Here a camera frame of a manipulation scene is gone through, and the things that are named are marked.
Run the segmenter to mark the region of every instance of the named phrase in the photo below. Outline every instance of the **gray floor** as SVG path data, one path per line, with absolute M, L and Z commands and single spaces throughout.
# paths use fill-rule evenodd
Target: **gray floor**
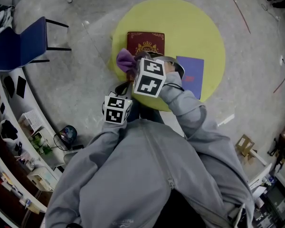
M 16 31 L 21 32 L 41 16 L 66 23 L 68 30 L 50 26 L 49 45 L 70 46 L 72 52 L 47 53 L 50 63 L 28 65 L 25 70 L 43 109 L 55 128 L 73 125 L 87 143 L 99 132 L 101 105 L 117 79 L 106 68 L 111 54 L 111 31 L 119 19 L 143 0 L 21 0 L 16 7 Z M 215 93 L 206 101 L 217 122 L 233 143 L 242 134 L 255 142 L 265 156 L 285 124 L 285 9 L 264 11 L 265 0 L 236 0 L 249 34 L 233 0 L 186 0 L 205 11 L 225 42 L 226 69 Z

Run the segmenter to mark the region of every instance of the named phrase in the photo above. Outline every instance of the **yellow circular mat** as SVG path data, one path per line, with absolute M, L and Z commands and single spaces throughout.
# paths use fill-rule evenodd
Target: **yellow circular mat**
M 117 67 L 116 57 L 126 48 L 129 31 L 164 33 L 166 56 L 203 59 L 202 102 L 218 87 L 225 69 L 224 42 L 214 22 L 198 7 L 183 0 L 147 0 L 131 8 L 113 34 L 111 67 L 121 81 L 126 75 Z M 169 111 L 160 98 L 133 96 L 148 107 Z

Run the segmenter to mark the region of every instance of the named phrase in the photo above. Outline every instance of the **book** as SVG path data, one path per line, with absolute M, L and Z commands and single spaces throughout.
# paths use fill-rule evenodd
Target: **book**
M 130 31 L 127 33 L 127 50 L 136 56 L 141 51 L 165 54 L 165 34 Z
M 191 57 L 176 57 L 179 64 L 184 68 L 185 74 L 181 80 L 184 90 L 190 90 L 200 100 L 203 84 L 204 60 Z

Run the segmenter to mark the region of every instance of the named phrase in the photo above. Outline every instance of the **hoodie zipper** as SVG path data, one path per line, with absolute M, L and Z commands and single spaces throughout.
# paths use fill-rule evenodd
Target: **hoodie zipper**
M 169 186 L 171 189 L 175 188 L 175 184 L 174 184 L 174 180 L 172 178 L 170 169 L 168 167 L 168 164 L 160 150 L 159 145 L 157 144 L 156 140 L 154 139 L 154 137 L 152 136 L 152 134 L 148 131 L 148 129 L 145 127 L 144 122 L 140 121 L 140 125 L 142 127 L 142 131 L 146 137 L 146 139 L 148 140 L 148 142 L 150 143 L 150 146 L 153 146 L 153 150 L 152 153 L 155 154 L 155 159 L 158 161 L 159 166 L 161 168 L 161 171 L 165 177 L 165 180 L 167 180 Z

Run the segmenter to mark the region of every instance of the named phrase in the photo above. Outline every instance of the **hand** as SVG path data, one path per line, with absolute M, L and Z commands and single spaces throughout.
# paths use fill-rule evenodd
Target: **hand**
M 173 66 L 171 62 L 165 62 L 164 65 L 166 74 L 170 72 L 175 72 L 175 66 Z

